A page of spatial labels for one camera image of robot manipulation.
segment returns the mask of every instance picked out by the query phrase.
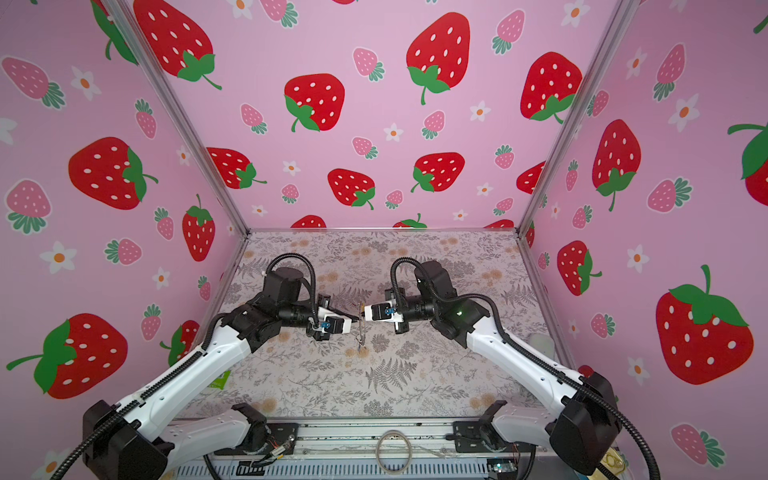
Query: strawberry wallpaper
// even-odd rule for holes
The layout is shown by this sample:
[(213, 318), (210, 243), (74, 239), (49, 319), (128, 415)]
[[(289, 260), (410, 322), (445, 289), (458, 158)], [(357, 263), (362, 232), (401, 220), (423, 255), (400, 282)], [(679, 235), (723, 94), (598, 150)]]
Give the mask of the strawberry wallpaper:
[(184, 354), (237, 237), (100, 1), (0, 10), (3, 458), (47, 479)]
[(643, 2), (528, 236), (577, 364), (611, 380), (663, 478), (762, 471), (766, 14)]
[(253, 228), (519, 223), (614, 6), (133, 3)]

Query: green strawberry stem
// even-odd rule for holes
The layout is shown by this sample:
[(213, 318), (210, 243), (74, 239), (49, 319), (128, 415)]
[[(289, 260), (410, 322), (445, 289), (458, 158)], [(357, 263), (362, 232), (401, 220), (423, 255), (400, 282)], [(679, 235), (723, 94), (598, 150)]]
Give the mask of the green strawberry stem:
[(762, 32), (762, 31), (763, 31), (763, 29), (766, 27), (766, 25), (768, 25), (768, 17), (765, 17), (765, 18), (763, 19), (763, 21), (762, 21), (762, 22), (760, 22), (760, 23), (758, 24), (758, 26), (756, 26), (756, 27), (753, 29), (753, 31), (754, 31), (756, 34), (758, 34), (758, 33), (760, 33), (760, 32)]
[(24, 362), (28, 362), (29, 360), (39, 359), (42, 357), (41, 355), (32, 355), (32, 356), (26, 356), (23, 359), (14, 360), (13, 362), (10, 362), (8, 365), (5, 366), (5, 368), (10, 372), (17, 366), (21, 365)]
[(766, 128), (763, 125), (755, 125), (755, 124), (738, 124), (738, 125), (732, 125), (728, 127), (728, 134), (736, 133), (741, 130), (765, 130)]
[(710, 280), (712, 280), (711, 279), (711, 275), (710, 275), (710, 266), (709, 265), (702, 265), (701, 269), (704, 271), (704, 278), (707, 280), (707, 291), (705, 293), (707, 295), (709, 295), (710, 294)]
[(218, 88), (219, 90), (221, 90), (221, 85), (216, 85), (216, 84), (214, 84), (214, 83), (213, 83), (213, 82), (212, 82), (212, 81), (211, 81), (211, 80), (210, 80), (208, 77), (206, 77), (205, 75), (203, 75), (203, 78), (205, 78), (205, 79), (208, 81), (208, 83), (212, 84), (214, 87), (216, 87), (216, 88)]

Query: white flower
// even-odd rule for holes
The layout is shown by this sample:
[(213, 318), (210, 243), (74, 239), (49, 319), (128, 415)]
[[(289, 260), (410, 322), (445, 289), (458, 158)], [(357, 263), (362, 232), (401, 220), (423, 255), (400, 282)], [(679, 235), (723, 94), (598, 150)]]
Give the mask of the white flower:
[(689, 121), (695, 120), (699, 117), (698, 108), (694, 108), (698, 100), (699, 94), (695, 94), (693, 97), (689, 98), (688, 101), (685, 101), (682, 98), (679, 99), (675, 104), (675, 109), (677, 112), (672, 114), (668, 123), (677, 124), (677, 131), (683, 131)]
[(573, 3), (566, 3), (563, 6), (565, 10), (565, 16), (560, 26), (566, 26), (571, 24), (574, 28), (578, 27), (578, 23), (581, 20), (582, 15), (586, 15), (589, 12), (589, 5), (584, 5), (584, 0), (576, 0)]
[(578, 327), (576, 326), (576, 323), (574, 323), (573, 320), (568, 322), (568, 332), (570, 332), (571, 335), (574, 336), (574, 338), (578, 337), (580, 330), (578, 329)]
[(51, 273), (56, 273), (62, 268), (65, 270), (74, 270), (74, 263), (72, 259), (78, 253), (74, 248), (65, 249), (61, 242), (55, 241), (53, 243), (52, 252), (43, 252), (40, 254), (40, 258), (46, 262), (50, 262)]
[(688, 0), (672, 0), (672, 3), (670, 3), (670, 9), (677, 7), (678, 12), (682, 12), (683, 8), (685, 8), (685, 4), (688, 3)]
[(296, 172), (300, 172), (301, 169), (296, 166), (296, 162), (295, 161), (292, 161), (292, 162), (284, 161), (283, 162), (283, 171), (284, 172), (288, 172), (291, 177), (295, 177), (296, 176)]
[(647, 53), (643, 53), (643, 50), (638, 48), (634, 53), (634, 57), (627, 60), (627, 68), (629, 68), (629, 70), (627, 70), (627, 80), (631, 77), (637, 77), (640, 74), (640, 66), (647, 56)]
[(163, 270), (162, 266), (159, 266), (157, 268), (157, 275), (152, 276), (152, 281), (157, 282), (157, 289), (161, 289), (164, 286), (169, 286), (168, 284), (168, 277), (170, 276), (170, 272), (166, 272)]
[(627, 370), (627, 373), (637, 380), (638, 385), (643, 385), (643, 379), (650, 377), (650, 373), (643, 367), (643, 359), (627, 357), (627, 360), (629, 360), (629, 370)]
[(253, 0), (227, 0), (227, 3), (232, 5), (232, 15), (235, 18), (243, 16), (249, 20), (253, 17), (250, 14), (250, 7), (253, 5)]
[(11, 137), (11, 130), (18, 125), (10, 118), (0, 118), (0, 141), (4, 141), (8, 145), (13, 145), (13, 138)]
[(469, 111), (472, 112), (472, 116), (469, 120), (485, 121), (485, 114), (491, 113), (491, 108), (485, 106), (485, 100), (480, 101), (476, 107), (470, 107)]
[(43, 466), (35, 470), (32, 474), (32, 478), (41, 478), (41, 480), (49, 480), (59, 465), (67, 458), (69, 450), (64, 450), (61, 453), (51, 452), (45, 454), (45, 460)]
[(181, 148), (176, 150), (176, 155), (179, 156), (179, 165), (190, 166), (190, 153), (187, 151), (187, 147), (181, 145)]
[(636, 249), (628, 249), (627, 255), (629, 255), (629, 261), (627, 262), (627, 268), (634, 267), (638, 273), (642, 273), (643, 265), (648, 263), (650, 258), (647, 255), (643, 255), (643, 246), (638, 245)]
[(386, 134), (387, 141), (394, 140), (396, 142), (400, 142), (400, 135), (402, 135), (402, 130), (399, 130), (396, 124), (392, 124), (391, 127), (385, 128), (384, 133)]
[(489, 187), (488, 182), (485, 182), (483, 185), (478, 187), (478, 195), (487, 197), (491, 190), (493, 190), (493, 187)]
[(101, 90), (94, 83), (94, 75), (91, 72), (86, 71), (83, 73), (77, 67), (72, 67), (72, 73), (74, 73), (74, 78), (71, 85), (78, 90), (82, 90), (83, 95), (88, 100), (93, 100), (94, 94), (101, 94)]

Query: pink wall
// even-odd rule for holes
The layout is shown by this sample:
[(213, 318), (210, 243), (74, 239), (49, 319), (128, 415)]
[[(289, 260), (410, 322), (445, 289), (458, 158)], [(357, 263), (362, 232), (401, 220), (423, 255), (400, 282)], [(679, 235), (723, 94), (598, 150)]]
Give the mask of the pink wall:
[[(576, 361), (611, 380), (663, 478), (755, 478), (768, 361), (759, 301), (768, 188), (766, 167), (758, 169), (768, 151), (764, 131), (728, 130), (765, 125), (768, 31), (753, 29), (768, 11), (755, 2), (671, 3), (650, 0), (637, 10), (601, 82), (607, 105), (600, 95), (592, 118), (584, 116), (535, 218), (532, 250), (549, 257), (540, 274)], [(681, 70), (675, 45), (684, 45)], [(672, 92), (654, 99), (654, 86), (669, 91), (670, 82)], [(572, 160), (576, 174), (568, 173)], [(743, 166), (758, 170), (746, 182)], [(606, 183), (613, 167), (621, 177)], [(578, 176), (572, 189), (569, 175)], [(584, 248), (602, 276), (582, 292), (578, 278), (589, 269), (574, 275), (570, 261), (585, 263)], [(634, 477), (645, 478), (634, 443), (625, 433), (620, 439)]]
[[(167, 368), (169, 351), (160, 341), (172, 346), (182, 323), (205, 320), (209, 303), (198, 279), (207, 277), (213, 296), (236, 245), (194, 161), (180, 163), (181, 139), (141, 69), (114, 44), (107, 59), (108, 42), (90, 2), (13, 2), (0, 19), (0, 190), (12, 220), (0, 229), (2, 365), (42, 354), (44, 341), (50, 341), (42, 358), (2, 370), (8, 478), (49, 478), (46, 467), (80, 442), (82, 414), (91, 404), (113, 402)], [(16, 88), (11, 77), (23, 87)], [(63, 96), (65, 104), (47, 108), (43, 95)], [(141, 120), (153, 138), (137, 121), (134, 104), (142, 98), (152, 115)], [(83, 150), (107, 137), (114, 139)], [(134, 158), (128, 172), (127, 146), (158, 184), (136, 175)], [(141, 202), (140, 178), (147, 181)], [(19, 184), (23, 179), (34, 183)], [(182, 238), (183, 218), (197, 205), (196, 194), (216, 226), (203, 261), (193, 260)], [(158, 207), (170, 218), (160, 229)], [(24, 225), (30, 226), (28, 234)], [(113, 239), (130, 239), (141, 256), (136, 260), (135, 247), (124, 241), (113, 263), (104, 252)], [(160, 268), (164, 283), (158, 286)], [(153, 305), (159, 314), (152, 309), (145, 315)], [(92, 476), (81, 462), (70, 475)]]
[[(265, 10), (264, 3), (284, 9)], [(518, 178), (522, 185), (529, 173), (538, 176), (537, 165), (560, 127), (551, 114), (565, 109), (569, 92), (578, 88), (578, 70), (588, 67), (615, 1), (583, 5), (579, 0), (568, 4), (567, 12), (565, 2), (535, 0), (246, 0), (243, 9), (234, 0), (170, 4), (136, 0), (134, 12), (203, 142), (229, 150), (214, 151), (215, 158), (227, 163), (230, 153), (229, 158), (244, 160), (243, 165), (248, 160), (257, 172), (256, 182), (267, 182), (242, 184), (233, 174), (234, 162), (222, 165), (223, 178), (233, 180), (230, 193), (250, 226), (289, 227), (315, 215), (328, 227), (391, 227), (406, 219), (414, 220), (406, 222), (410, 226), (484, 227), (499, 220), (519, 223), (531, 195), (530, 188), (518, 188)], [(420, 36), (426, 30), (429, 34)], [(511, 50), (502, 39), (510, 41)], [(194, 54), (187, 53), (191, 61), (181, 56), (187, 49)], [(557, 55), (544, 56), (548, 52)], [(200, 61), (210, 54), (215, 57)], [(186, 68), (180, 73), (181, 62)], [(375, 70), (379, 62), (381, 68)], [(558, 63), (559, 70), (553, 71), (551, 66)], [(419, 71), (429, 65), (440, 68), (436, 81)], [(425, 87), (414, 83), (408, 66), (415, 67), (415, 80), (429, 88), (426, 105), (420, 101)], [(539, 88), (535, 93), (526, 81), (529, 70)], [(301, 78), (314, 74), (323, 75)], [(327, 85), (332, 90), (303, 93)], [(297, 123), (286, 107), (286, 92), (296, 115), (303, 115), (302, 106), (309, 109), (303, 121)], [(545, 120), (527, 118), (555, 94), (559, 100), (552, 98)], [(477, 118), (479, 110), (484, 114)], [(427, 127), (437, 137), (428, 140), (428, 131), (423, 136)], [(505, 151), (496, 153), (502, 145), (512, 149), (514, 159)], [(446, 173), (432, 181), (421, 179), (421, 184), (435, 192), (423, 190), (414, 179), (416, 161), (432, 154), (422, 159), (431, 162), (422, 171)], [(444, 169), (440, 158), (454, 163)], [(450, 175), (462, 163), (460, 174)], [(340, 172), (342, 179), (339, 172), (332, 175), (333, 183), (340, 182), (338, 188), (333, 185), (336, 191), (328, 181), (335, 169), (353, 172)], [(355, 173), (355, 179), (349, 177)], [(253, 173), (243, 175), (253, 178)], [(367, 186), (374, 184), (370, 192)], [(492, 188), (487, 196), (484, 187)], [(352, 194), (363, 190), (362, 205), (351, 206), (357, 199)], [(401, 194), (390, 195), (396, 190)], [(387, 202), (400, 207), (390, 209)]]

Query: floral tablecloth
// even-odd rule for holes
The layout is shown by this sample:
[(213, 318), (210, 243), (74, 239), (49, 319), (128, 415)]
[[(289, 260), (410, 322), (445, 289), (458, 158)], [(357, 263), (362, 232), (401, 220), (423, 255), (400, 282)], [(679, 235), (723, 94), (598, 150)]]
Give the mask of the floral tablecloth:
[[(312, 261), (317, 291), (332, 305), (356, 313), (360, 303), (384, 299), (397, 257), (439, 260), (459, 293), (484, 293), (498, 304), (505, 328), (527, 339), (548, 334), (515, 238), (488, 230), (328, 230), (252, 233), (221, 311), (262, 288), (262, 272), (277, 255), (301, 253)], [(298, 260), (280, 266), (303, 270)], [(399, 285), (416, 294), (412, 266)], [(391, 324), (366, 324), (366, 343), (354, 335), (315, 342), (285, 328), (231, 369), (223, 389), (206, 388), (179, 418), (199, 418), (248, 402), (270, 417), (474, 416), (497, 399), (537, 406), (536, 398), (483, 357), (449, 341), (427, 322), (395, 335)]]

